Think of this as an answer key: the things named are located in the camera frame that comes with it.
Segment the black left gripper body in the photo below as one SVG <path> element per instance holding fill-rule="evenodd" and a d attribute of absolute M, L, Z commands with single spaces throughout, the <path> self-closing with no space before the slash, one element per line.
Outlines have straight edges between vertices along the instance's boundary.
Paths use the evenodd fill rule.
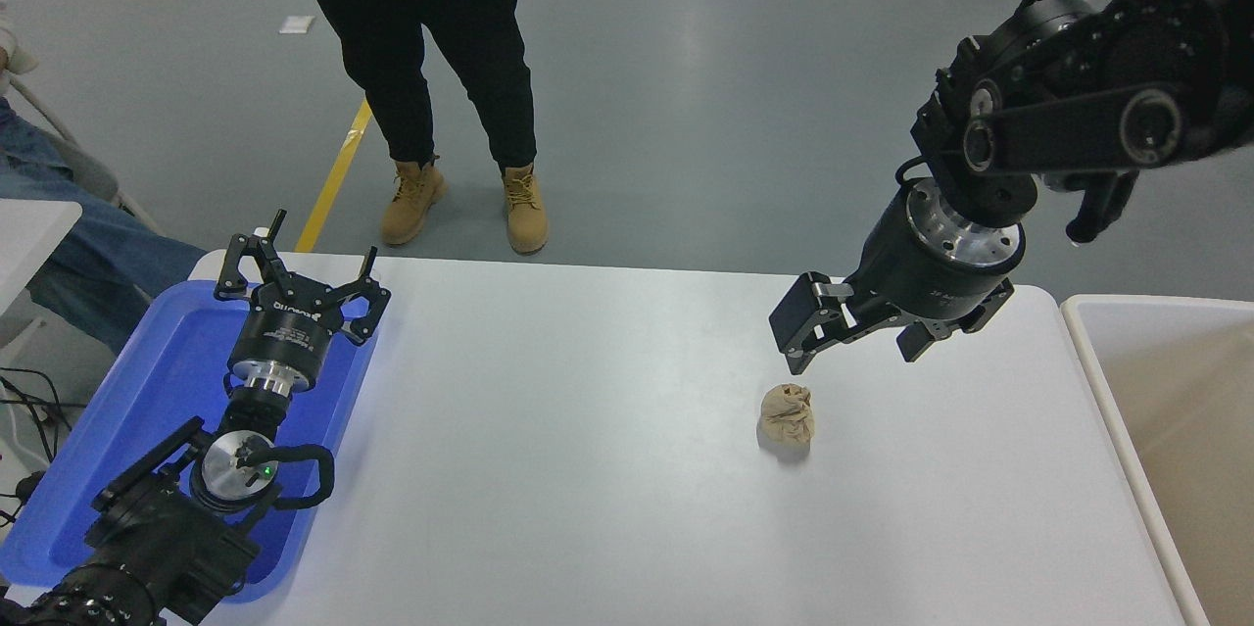
<path fill-rule="evenodd" d="M 315 383 L 334 332 L 344 322 L 331 309 L 325 284 L 265 284 L 251 289 L 245 326 L 228 358 L 238 379 L 268 363 L 291 368 L 301 383 Z"/>

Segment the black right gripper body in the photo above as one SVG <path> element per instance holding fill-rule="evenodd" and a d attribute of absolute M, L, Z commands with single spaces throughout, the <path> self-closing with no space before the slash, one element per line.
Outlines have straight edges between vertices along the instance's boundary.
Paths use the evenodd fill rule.
<path fill-rule="evenodd" d="M 851 314 L 892 306 L 915 317 L 971 314 L 1025 256 L 1022 225 L 986 227 L 937 187 L 897 189 L 851 273 Z"/>

